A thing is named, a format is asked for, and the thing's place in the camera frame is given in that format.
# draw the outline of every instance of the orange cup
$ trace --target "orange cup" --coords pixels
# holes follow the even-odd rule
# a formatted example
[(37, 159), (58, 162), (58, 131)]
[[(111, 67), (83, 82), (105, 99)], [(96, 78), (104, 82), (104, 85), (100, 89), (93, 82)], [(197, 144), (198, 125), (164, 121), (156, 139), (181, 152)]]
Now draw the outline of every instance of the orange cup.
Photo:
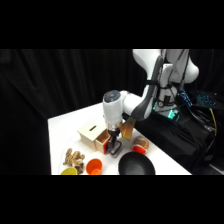
[(88, 162), (86, 172), (88, 175), (100, 175), (102, 172), (103, 164), (99, 159), (93, 159)]

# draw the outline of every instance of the wooden box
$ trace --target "wooden box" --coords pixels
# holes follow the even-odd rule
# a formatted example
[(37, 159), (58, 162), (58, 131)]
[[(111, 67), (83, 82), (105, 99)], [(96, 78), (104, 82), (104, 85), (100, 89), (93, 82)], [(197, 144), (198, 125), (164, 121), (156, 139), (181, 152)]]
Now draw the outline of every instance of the wooden box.
[(107, 153), (106, 147), (110, 139), (110, 135), (107, 129), (98, 125), (95, 120), (79, 129), (78, 133), (80, 134), (82, 143), (93, 151), (100, 151), (103, 154)]

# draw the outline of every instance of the tabletop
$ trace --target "tabletop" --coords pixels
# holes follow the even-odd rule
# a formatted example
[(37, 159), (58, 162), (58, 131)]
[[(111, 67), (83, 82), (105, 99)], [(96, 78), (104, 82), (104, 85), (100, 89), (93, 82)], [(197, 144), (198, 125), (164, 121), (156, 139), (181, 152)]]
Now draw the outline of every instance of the tabletop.
[[(85, 154), (84, 164), (93, 158), (100, 159), (103, 163), (103, 175), (119, 175), (119, 160), (124, 154), (131, 151), (134, 138), (143, 135), (134, 129), (131, 141), (126, 141), (120, 137), (119, 141), (123, 144), (122, 151), (114, 159), (111, 155), (94, 152), (81, 143), (77, 130), (92, 120), (96, 120), (100, 125), (105, 125), (102, 103), (48, 120), (52, 175), (60, 175), (63, 169), (66, 169), (67, 166), (63, 166), (63, 160), (68, 148)], [(150, 148), (146, 156), (153, 163), (156, 175), (191, 175), (150, 140), (149, 142)]]

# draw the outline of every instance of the black backdrop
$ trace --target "black backdrop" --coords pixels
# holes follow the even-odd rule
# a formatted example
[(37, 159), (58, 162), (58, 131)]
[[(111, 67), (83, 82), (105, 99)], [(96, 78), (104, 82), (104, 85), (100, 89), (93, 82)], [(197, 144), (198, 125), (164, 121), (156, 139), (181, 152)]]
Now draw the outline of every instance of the black backdrop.
[[(211, 51), (192, 49), (191, 57), (200, 88)], [(216, 49), (205, 90), (224, 95), (223, 61)], [(145, 78), (131, 49), (0, 50), (0, 173), (49, 174), (47, 119), (100, 103), (112, 89), (141, 95)]]

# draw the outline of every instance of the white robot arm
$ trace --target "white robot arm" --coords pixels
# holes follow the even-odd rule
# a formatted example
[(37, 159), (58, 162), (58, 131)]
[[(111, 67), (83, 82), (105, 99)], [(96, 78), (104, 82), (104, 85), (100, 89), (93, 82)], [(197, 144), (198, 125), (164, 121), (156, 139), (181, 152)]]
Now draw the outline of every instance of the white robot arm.
[[(160, 85), (162, 90), (156, 111), (168, 110), (174, 107), (174, 98), (167, 86), (171, 82), (183, 84), (183, 74), (185, 74), (184, 80), (186, 83), (193, 82), (197, 78), (198, 68), (190, 60), (189, 49), (167, 50), (167, 59), (172, 63), (171, 65), (164, 65), (162, 52), (164, 52), (162, 49), (133, 50), (134, 59), (147, 72), (147, 82), (142, 97), (126, 91), (118, 92), (116, 90), (104, 95), (104, 118), (108, 132), (111, 135), (109, 150), (114, 148), (114, 144), (120, 134), (123, 113), (128, 114), (137, 121), (145, 120), (149, 117), (152, 111), (153, 98), (157, 94), (157, 85)], [(176, 97), (177, 90), (174, 87), (171, 88), (173, 88), (172, 91)]]

